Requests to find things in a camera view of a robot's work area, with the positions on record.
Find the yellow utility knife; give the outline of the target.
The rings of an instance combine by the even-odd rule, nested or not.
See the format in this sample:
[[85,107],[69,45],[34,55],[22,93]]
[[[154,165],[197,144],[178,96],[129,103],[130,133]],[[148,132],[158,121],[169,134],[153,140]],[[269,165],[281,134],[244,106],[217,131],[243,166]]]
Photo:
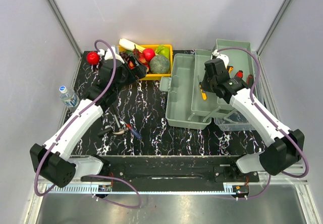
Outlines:
[[201,93],[201,97],[203,100],[207,100],[207,96],[206,96],[206,93],[204,92],[204,90],[202,89],[202,86],[201,84],[199,85],[199,88],[200,88],[200,93]]

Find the red handled pliers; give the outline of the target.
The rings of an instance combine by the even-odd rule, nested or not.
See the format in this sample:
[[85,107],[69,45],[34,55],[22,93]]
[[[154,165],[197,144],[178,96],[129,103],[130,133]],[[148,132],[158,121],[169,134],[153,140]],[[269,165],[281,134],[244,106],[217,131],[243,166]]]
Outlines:
[[240,79],[243,78],[243,71],[242,70],[239,70],[236,74],[235,74],[235,77],[238,77]]

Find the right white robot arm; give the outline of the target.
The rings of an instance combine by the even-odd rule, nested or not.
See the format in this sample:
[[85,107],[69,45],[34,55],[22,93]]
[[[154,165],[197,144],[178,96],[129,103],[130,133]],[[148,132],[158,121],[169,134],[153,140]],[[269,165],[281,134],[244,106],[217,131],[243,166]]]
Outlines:
[[239,77],[230,77],[223,60],[216,58],[204,64],[202,89],[215,93],[237,109],[255,128],[264,141],[263,152],[247,154],[236,159],[230,177],[239,182],[249,172],[267,172],[275,176],[303,159],[304,134],[292,131],[275,118],[254,96],[252,89]]

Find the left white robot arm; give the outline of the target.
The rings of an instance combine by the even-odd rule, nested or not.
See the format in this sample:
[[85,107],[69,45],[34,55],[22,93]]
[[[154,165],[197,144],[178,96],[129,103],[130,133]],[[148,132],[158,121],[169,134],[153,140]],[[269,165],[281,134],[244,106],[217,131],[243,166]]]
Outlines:
[[109,177],[109,161],[97,155],[72,159],[71,153],[92,124],[116,101],[121,89],[146,76],[146,66],[135,57],[130,60],[132,66],[119,55],[104,60],[96,80],[71,117],[43,145],[31,147],[31,161],[37,176],[60,188],[74,178],[104,181]]

